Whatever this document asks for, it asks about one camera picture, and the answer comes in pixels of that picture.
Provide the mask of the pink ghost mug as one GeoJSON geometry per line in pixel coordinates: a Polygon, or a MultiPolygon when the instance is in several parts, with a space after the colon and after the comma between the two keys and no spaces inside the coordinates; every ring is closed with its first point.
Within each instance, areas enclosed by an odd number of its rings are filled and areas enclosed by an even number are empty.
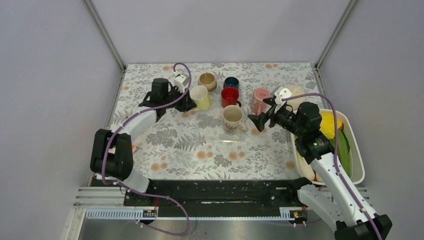
{"type": "Polygon", "coordinates": [[[262,112],[266,111],[268,105],[263,100],[269,98],[270,95],[271,93],[268,89],[262,87],[256,88],[252,94],[252,100],[250,104],[251,112],[258,116],[262,112]]]}

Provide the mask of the light green mug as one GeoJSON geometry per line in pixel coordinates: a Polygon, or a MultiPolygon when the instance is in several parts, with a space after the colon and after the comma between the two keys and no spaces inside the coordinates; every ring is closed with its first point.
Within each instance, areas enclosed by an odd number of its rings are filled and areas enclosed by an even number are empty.
{"type": "Polygon", "coordinates": [[[190,98],[196,104],[192,111],[208,111],[212,106],[211,96],[203,85],[195,86],[190,91],[190,98]]]}

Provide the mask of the tall cream illustrated mug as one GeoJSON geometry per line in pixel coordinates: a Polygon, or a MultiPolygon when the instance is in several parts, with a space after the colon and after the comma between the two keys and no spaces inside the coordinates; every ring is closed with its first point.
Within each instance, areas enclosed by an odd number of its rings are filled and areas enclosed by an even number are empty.
{"type": "Polygon", "coordinates": [[[244,112],[238,105],[228,105],[222,111],[223,130],[226,134],[245,134],[249,131],[244,112]]]}

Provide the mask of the beige round mug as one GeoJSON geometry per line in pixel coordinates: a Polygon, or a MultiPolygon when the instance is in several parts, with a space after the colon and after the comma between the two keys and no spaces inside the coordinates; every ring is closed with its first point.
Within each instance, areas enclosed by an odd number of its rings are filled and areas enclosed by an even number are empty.
{"type": "Polygon", "coordinates": [[[203,73],[198,78],[198,85],[206,87],[209,93],[213,93],[217,88],[217,80],[212,73],[203,73]]]}

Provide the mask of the red mug black handle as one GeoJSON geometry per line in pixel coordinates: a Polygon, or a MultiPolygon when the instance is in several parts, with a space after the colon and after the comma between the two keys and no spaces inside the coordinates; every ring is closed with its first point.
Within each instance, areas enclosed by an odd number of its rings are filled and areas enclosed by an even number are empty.
{"type": "Polygon", "coordinates": [[[234,87],[226,87],[221,91],[221,106],[223,108],[236,105],[241,107],[241,102],[239,101],[239,91],[234,87]]]}

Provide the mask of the blue ribbed mug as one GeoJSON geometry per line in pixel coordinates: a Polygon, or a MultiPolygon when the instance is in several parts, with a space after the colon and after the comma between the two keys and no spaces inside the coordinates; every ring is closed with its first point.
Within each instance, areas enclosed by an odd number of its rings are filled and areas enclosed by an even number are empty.
{"type": "Polygon", "coordinates": [[[233,76],[227,77],[223,82],[223,88],[234,88],[239,91],[240,81],[233,76]]]}

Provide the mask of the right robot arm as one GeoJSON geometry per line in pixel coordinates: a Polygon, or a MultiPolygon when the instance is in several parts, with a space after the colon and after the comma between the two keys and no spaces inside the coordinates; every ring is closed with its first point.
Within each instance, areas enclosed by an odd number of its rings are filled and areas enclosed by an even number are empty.
{"type": "Polygon", "coordinates": [[[319,107],[303,102],[296,112],[278,107],[275,98],[264,99],[270,105],[267,112],[250,114],[248,118],[261,132],[266,122],[278,125],[296,136],[297,152],[318,173],[334,198],[318,190],[306,177],[292,180],[287,201],[312,209],[332,230],[337,240],[385,240],[393,226],[386,214],[378,214],[357,190],[338,159],[337,147],[320,130],[322,116],[319,107]]]}

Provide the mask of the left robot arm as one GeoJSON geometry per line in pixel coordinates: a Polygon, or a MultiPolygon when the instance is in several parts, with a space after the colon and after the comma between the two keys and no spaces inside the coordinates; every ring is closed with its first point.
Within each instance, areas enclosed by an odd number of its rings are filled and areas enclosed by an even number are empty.
{"type": "Polygon", "coordinates": [[[196,108],[197,105],[190,98],[190,85],[191,79],[185,74],[178,74],[173,81],[155,78],[135,114],[115,130],[99,129],[95,133],[90,170],[102,178],[110,177],[135,190],[135,197],[142,205],[152,204],[155,192],[148,187],[150,180],[134,169],[132,144],[168,109],[185,113],[196,108]]]}

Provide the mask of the clear plastic tray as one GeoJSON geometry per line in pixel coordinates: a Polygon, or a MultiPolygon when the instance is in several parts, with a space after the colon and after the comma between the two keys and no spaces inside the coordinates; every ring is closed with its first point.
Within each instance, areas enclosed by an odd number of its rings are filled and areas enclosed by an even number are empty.
{"type": "Polygon", "coordinates": [[[247,133],[227,134],[223,129],[221,92],[210,94],[211,108],[207,111],[196,110],[194,116],[194,136],[201,141],[242,142],[247,133]]]}

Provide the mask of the floral tablecloth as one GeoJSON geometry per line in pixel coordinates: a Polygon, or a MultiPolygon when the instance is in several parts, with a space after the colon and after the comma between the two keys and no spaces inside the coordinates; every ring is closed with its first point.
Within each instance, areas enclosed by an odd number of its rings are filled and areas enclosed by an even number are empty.
{"type": "MultiPolygon", "coordinates": [[[[217,87],[235,77],[240,82],[239,101],[251,113],[253,91],[295,85],[305,93],[318,91],[313,67],[295,63],[188,63],[192,85],[201,74],[215,76],[217,87]]],[[[167,180],[286,180],[296,179],[290,133],[278,126],[259,132],[251,121],[244,141],[201,141],[194,135],[195,112],[168,109],[166,114],[135,141],[134,167],[151,179],[167,180]]]]}

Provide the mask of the toy yellow vegetable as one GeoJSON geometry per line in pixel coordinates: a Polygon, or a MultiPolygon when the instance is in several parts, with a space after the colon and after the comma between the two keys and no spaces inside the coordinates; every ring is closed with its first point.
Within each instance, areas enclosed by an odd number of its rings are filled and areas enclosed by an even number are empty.
{"type": "Polygon", "coordinates": [[[321,112],[321,123],[320,123],[320,131],[324,134],[324,136],[331,140],[335,138],[335,128],[334,128],[334,115],[330,112],[321,112]]]}

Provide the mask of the toy white leek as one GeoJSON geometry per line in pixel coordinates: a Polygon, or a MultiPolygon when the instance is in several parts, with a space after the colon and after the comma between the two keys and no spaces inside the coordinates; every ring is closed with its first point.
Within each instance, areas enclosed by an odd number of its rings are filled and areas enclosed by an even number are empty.
{"type": "Polygon", "coordinates": [[[296,156],[299,173],[315,184],[323,185],[324,182],[322,178],[313,170],[313,168],[306,162],[306,160],[298,152],[296,152],[296,156]]]}

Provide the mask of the white plastic basket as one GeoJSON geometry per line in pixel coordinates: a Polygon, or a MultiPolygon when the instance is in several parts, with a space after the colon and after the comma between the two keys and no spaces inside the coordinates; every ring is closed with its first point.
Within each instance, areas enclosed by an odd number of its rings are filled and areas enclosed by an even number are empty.
{"type": "MultiPolygon", "coordinates": [[[[350,156],[350,162],[351,162],[351,181],[353,182],[354,185],[360,184],[364,178],[365,178],[365,170],[364,170],[364,165],[363,165],[363,160],[361,157],[361,153],[360,150],[358,148],[358,144],[353,132],[353,129],[351,127],[351,124],[348,120],[348,118],[341,112],[339,111],[335,111],[336,112],[336,117],[338,120],[340,120],[343,123],[343,133],[346,137],[346,139],[348,140],[349,146],[350,146],[350,152],[349,152],[349,156],[350,156]]],[[[295,146],[295,139],[297,138],[295,135],[290,134],[290,138],[291,138],[291,145],[293,148],[293,152],[294,152],[294,164],[296,167],[297,172],[299,173],[299,169],[298,169],[298,163],[297,163],[297,150],[296,150],[296,146],[295,146]]]]}

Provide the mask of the toy green bok choy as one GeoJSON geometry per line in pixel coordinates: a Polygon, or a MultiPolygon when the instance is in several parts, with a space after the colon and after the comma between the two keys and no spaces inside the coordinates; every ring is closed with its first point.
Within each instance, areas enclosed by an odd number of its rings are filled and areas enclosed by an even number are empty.
{"type": "Polygon", "coordinates": [[[346,174],[351,177],[351,158],[350,158],[350,145],[343,132],[343,130],[338,129],[338,139],[337,139],[337,155],[338,159],[345,170],[346,174]]]}

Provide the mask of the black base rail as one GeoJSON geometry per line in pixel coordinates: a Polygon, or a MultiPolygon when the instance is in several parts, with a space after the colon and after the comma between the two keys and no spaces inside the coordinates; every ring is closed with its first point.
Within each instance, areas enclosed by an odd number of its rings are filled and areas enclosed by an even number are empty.
{"type": "Polygon", "coordinates": [[[308,217],[288,180],[152,180],[148,196],[124,195],[125,207],[153,207],[160,218],[184,217],[166,196],[181,203],[191,219],[284,219],[308,217]]]}

